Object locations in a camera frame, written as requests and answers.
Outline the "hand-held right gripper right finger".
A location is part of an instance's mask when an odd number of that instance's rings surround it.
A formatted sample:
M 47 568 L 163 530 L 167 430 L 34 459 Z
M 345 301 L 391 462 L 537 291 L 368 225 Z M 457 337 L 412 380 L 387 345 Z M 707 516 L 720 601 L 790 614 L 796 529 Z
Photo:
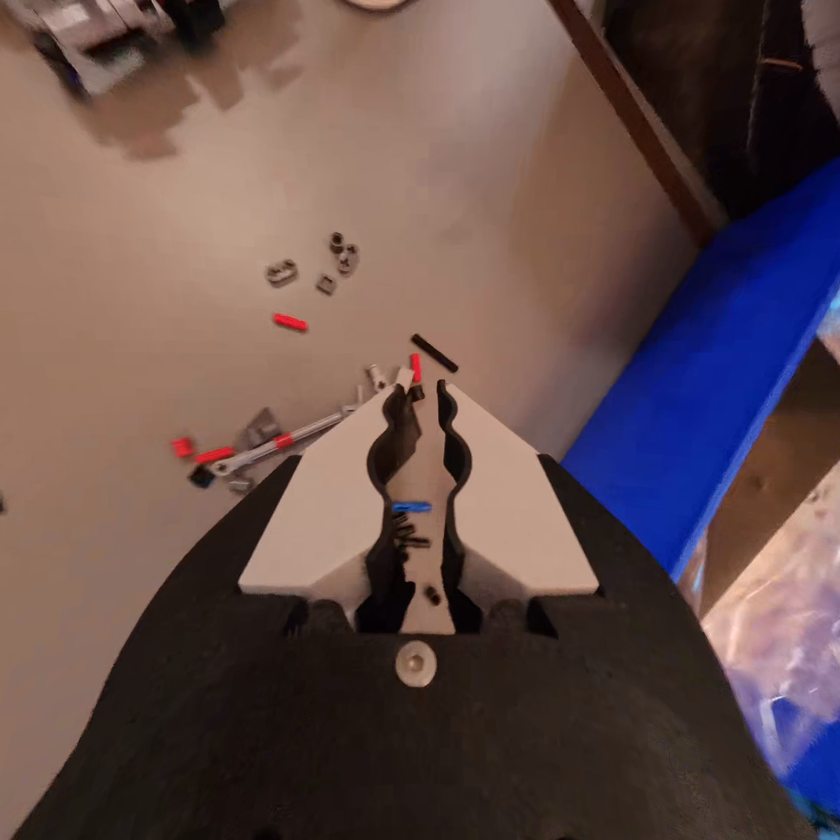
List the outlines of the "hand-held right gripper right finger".
M 593 595 L 599 581 L 533 446 L 445 380 L 437 382 L 444 467 L 455 482 L 442 576 L 476 608 Z

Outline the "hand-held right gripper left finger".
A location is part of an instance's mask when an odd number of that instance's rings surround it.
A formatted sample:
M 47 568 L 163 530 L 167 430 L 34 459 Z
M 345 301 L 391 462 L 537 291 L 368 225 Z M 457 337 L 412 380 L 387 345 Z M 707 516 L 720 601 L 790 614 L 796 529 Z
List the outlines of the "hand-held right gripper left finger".
M 393 430 L 400 408 L 391 385 L 311 444 L 238 579 L 241 592 L 291 595 L 358 608 L 385 598 L 396 576 L 385 479 L 372 474 L 372 450 Z

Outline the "grey red lego rod assembly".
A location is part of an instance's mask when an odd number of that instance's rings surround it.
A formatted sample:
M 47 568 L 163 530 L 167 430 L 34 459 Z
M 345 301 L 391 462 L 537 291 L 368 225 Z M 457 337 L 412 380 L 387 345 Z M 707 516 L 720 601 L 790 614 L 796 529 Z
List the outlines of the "grey red lego rod assembly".
M 234 476 L 252 476 L 252 468 L 258 463 L 280 454 L 288 455 L 291 451 L 301 450 L 304 444 L 309 444 L 316 437 L 327 433 L 350 418 L 362 408 L 364 403 L 364 388 L 361 388 L 355 402 L 342 406 L 338 412 L 289 433 L 271 437 L 255 448 L 239 452 L 234 457 L 205 465 L 205 467 L 215 475 L 216 479 L 224 480 L 227 483 Z

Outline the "cluster of black lego pins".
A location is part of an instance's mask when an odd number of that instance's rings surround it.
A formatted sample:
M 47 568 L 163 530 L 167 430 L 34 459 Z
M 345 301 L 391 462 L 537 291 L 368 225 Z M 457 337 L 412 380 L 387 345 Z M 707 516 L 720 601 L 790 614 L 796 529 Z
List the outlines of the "cluster of black lego pins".
M 417 533 L 406 512 L 397 511 L 392 516 L 392 525 L 394 527 L 394 545 L 398 551 L 426 550 L 431 547 L 432 541 Z

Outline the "black lego axle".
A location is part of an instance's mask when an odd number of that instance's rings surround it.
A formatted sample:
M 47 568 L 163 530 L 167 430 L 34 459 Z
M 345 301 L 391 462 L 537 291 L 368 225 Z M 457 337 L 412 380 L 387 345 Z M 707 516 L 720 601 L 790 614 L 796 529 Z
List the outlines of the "black lego axle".
M 451 360 L 445 353 L 426 341 L 419 333 L 414 333 L 411 336 L 412 344 L 420 351 L 423 351 L 429 358 L 440 364 L 447 372 L 456 374 L 459 372 L 459 366 L 456 362 Z

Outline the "grey lego connector pieces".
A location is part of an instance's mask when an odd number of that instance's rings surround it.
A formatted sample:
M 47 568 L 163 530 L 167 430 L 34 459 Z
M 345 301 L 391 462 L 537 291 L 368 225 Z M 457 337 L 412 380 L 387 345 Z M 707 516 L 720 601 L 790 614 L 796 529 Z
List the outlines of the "grey lego connector pieces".
M 341 232 L 336 231 L 329 237 L 329 251 L 339 274 L 342 277 L 351 277 L 360 263 L 359 247 L 348 242 Z

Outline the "large grey lego model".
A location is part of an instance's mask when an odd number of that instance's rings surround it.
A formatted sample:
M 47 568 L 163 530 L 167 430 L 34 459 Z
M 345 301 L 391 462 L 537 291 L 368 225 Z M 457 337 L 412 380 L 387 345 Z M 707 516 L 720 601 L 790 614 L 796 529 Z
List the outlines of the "large grey lego model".
M 205 46 L 233 1 L 4 1 L 76 100 L 99 97 L 143 68 L 158 48 Z

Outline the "blue mat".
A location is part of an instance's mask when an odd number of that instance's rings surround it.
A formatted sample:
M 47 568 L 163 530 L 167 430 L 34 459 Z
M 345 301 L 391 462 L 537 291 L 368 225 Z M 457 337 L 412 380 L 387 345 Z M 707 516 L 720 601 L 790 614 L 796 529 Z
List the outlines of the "blue mat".
M 839 160 L 698 256 L 561 465 L 677 581 L 825 320 Z

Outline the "clear plastic bag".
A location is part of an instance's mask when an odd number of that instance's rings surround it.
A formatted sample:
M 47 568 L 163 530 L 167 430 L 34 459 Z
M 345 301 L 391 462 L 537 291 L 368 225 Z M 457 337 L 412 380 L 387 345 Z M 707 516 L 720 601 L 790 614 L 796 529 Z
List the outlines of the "clear plastic bag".
M 752 740 L 820 838 L 838 838 L 839 464 L 782 506 L 764 474 L 726 513 L 719 487 L 680 586 Z

